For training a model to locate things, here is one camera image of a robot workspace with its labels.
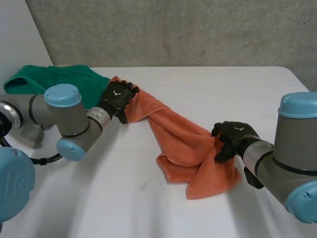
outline gray wall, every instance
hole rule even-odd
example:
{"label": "gray wall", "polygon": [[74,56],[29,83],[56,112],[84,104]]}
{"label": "gray wall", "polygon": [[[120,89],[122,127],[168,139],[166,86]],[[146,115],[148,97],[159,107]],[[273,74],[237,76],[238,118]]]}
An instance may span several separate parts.
{"label": "gray wall", "polygon": [[276,65],[317,90],[316,0],[26,2],[55,64]]}

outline table surface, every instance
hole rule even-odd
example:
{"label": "table surface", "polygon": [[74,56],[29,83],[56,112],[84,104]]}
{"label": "table surface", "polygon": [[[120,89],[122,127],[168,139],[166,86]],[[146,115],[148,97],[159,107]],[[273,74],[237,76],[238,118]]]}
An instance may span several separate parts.
{"label": "table surface", "polygon": [[[282,67],[123,67],[95,72],[138,84],[172,110],[211,130],[243,121],[271,143],[283,95],[307,91]],[[16,148],[40,158],[55,153],[56,128],[42,149]],[[311,238],[317,224],[293,218],[264,188],[245,178],[233,190],[186,200],[186,184],[167,184],[156,157],[161,149],[147,120],[108,129],[80,163],[37,166],[27,207],[4,223],[3,238]],[[242,171],[243,164],[236,160]]]}

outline orange towel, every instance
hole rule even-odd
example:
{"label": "orange towel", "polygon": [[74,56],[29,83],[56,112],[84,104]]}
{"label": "orange towel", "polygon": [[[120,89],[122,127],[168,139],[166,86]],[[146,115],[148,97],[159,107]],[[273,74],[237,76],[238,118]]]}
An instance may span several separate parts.
{"label": "orange towel", "polygon": [[187,199],[213,196],[233,188],[241,179],[234,160],[216,163],[222,143],[207,130],[173,112],[140,89],[125,109],[128,123],[147,118],[162,149],[157,164],[171,183],[188,183]]}

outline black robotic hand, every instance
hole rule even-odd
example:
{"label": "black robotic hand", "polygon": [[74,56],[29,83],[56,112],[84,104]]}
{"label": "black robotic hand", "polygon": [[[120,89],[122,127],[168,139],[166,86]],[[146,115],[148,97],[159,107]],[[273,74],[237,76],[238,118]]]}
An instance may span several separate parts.
{"label": "black robotic hand", "polygon": [[224,163],[235,155],[243,156],[245,149],[260,138],[255,130],[248,124],[235,121],[216,123],[211,132],[212,136],[218,136],[223,142],[221,152],[215,160]]}
{"label": "black robotic hand", "polygon": [[110,111],[111,117],[114,115],[119,118],[121,123],[126,124],[127,118],[124,109],[139,92],[139,88],[133,87],[132,83],[116,80],[108,84],[100,98],[100,105],[107,108],[108,113]]}

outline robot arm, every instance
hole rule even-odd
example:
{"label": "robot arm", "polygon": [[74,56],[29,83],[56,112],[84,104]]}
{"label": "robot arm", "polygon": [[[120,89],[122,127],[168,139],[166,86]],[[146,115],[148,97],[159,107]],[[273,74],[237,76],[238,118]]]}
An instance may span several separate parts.
{"label": "robot arm", "polygon": [[[25,125],[57,126],[61,139],[58,153],[81,161],[113,116],[124,120],[124,108],[139,92],[125,81],[110,82],[100,102],[87,113],[78,89],[70,84],[49,88],[42,95],[0,96],[0,137]],[[22,151],[0,147],[0,232],[2,223],[16,216],[27,204],[35,184],[32,160]]]}
{"label": "robot arm", "polygon": [[266,187],[285,209],[304,223],[317,223],[317,94],[291,93],[280,104],[275,145],[246,123],[217,123],[212,131],[224,142],[218,162],[238,155],[247,181]]}

